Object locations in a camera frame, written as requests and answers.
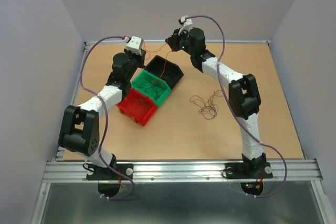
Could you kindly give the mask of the red plastic bin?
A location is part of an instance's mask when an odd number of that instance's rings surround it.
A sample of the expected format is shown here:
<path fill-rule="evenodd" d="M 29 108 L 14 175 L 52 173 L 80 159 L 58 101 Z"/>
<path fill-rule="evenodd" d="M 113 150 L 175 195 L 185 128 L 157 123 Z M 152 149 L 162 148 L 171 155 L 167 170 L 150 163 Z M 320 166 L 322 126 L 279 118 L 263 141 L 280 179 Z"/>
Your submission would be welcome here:
<path fill-rule="evenodd" d="M 117 104 L 120 113 L 133 119 L 137 124 L 145 126 L 157 111 L 158 106 L 148 97 L 131 88 L 128 95 Z"/>

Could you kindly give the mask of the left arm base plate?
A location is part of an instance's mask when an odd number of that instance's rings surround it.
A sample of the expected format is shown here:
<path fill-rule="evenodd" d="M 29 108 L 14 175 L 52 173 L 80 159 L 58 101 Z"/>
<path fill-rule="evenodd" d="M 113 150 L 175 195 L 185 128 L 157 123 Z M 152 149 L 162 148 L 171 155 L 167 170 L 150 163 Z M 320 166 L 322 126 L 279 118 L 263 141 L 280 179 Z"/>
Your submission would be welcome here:
<path fill-rule="evenodd" d="M 82 168 L 87 172 L 86 180 L 125 180 L 125 178 L 110 169 L 99 167 L 91 163 L 84 163 Z M 119 164 L 116 170 L 130 179 L 133 178 L 133 164 Z"/>

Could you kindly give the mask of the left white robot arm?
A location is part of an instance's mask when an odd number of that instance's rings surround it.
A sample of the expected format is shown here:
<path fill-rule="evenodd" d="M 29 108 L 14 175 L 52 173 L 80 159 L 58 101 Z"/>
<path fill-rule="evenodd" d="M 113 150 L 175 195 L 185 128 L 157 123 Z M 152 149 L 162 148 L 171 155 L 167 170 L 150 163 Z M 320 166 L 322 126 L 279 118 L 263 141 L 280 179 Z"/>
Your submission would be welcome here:
<path fill-rule="evenodd" d="M 58 139 L 59 146 L 75 152 L 96 167 L 106 179 L 117 172 L 115 155 L 102 148 L 99 119 L 105 115 L 108 123 L 108 110 L 124 100 L 131 90 L 131 79 L 139 68 L 144 68 L 146 51 L 125 49 L 113 57 L 112 72 L 106 85 L 99 93 L 79 105 L 65 108 Z"/>

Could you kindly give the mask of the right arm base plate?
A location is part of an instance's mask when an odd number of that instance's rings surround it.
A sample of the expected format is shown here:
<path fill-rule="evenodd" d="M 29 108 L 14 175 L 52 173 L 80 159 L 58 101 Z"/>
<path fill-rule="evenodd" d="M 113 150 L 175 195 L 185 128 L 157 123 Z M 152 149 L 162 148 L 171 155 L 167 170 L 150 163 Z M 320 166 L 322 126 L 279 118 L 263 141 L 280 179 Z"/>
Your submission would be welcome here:
<path fill-rule="evenodd" d="M 225 168 L 222 170 L 222 176 L 227 179 L 273 178 L 273 173 L 266 172 L 266 167 L 270 167 L 269 162 L 229 162 L 225 163 Z"/>

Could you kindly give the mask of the black plastic bin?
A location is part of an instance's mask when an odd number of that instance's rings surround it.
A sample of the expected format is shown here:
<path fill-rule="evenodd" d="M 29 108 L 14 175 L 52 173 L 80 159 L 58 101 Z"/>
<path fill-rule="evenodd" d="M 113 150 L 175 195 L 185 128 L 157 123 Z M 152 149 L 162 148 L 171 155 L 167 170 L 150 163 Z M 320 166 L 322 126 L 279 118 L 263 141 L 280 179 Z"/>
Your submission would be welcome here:
<path fill-rule="evenodd" d="M 145 70 L 164 80 L 172 90 L 184 76 L 183 71 L 178 65 L 159 55 L 156 55 L 146 65 Z"/>

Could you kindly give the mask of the green plastic bin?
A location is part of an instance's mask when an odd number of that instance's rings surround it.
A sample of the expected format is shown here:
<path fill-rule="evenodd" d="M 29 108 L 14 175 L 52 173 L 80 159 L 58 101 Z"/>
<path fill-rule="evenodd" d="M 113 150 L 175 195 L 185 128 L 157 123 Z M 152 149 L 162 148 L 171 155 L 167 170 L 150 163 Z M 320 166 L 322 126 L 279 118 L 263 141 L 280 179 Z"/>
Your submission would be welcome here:
<path fill-rule="evenodd" d="M 172 89 L 164 80 L 146 70 L 142 70 L 131 81 L 131 85 L 132 88 L 150 98 L 158 107 L 163 104 L 172 92 Z"/>

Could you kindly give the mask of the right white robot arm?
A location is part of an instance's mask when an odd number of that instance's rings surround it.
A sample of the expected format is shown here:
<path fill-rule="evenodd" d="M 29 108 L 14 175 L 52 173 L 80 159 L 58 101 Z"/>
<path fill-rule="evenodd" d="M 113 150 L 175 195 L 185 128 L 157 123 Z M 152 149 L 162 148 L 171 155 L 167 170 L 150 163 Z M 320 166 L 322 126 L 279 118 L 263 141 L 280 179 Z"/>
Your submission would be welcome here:
<path fill-rule="evenodd" d="M 243 142 L 242 162 L 225 165 L 223 175 L 228 179 L 256 178 L 264 172 L 266 155 L 259 139 L 258 112 L 261 98 L 252 74 L 243 75 L 221 63 L 207 50 L 203 30 L 178 28 L 166 43 L 173 52 L 183 50 L 192 65 L 217 80 L 229 109 L 238 122 Z"/>

